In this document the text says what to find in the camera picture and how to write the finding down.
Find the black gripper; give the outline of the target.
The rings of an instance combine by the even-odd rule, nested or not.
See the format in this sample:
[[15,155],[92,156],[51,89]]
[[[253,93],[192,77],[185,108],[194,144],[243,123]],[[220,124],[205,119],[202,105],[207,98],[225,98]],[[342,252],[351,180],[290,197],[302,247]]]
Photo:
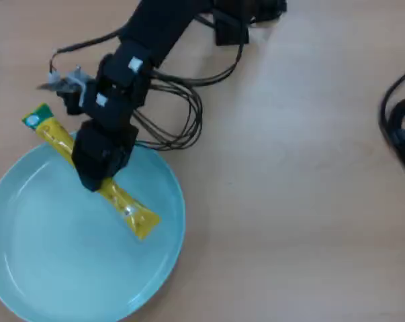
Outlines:
[[138,135],[130,124],[135,107],[121,88],[91,79],[81,91],[79,109],[89,119],[76,134],[72,161],[82,185],[95,192],[130,159]]

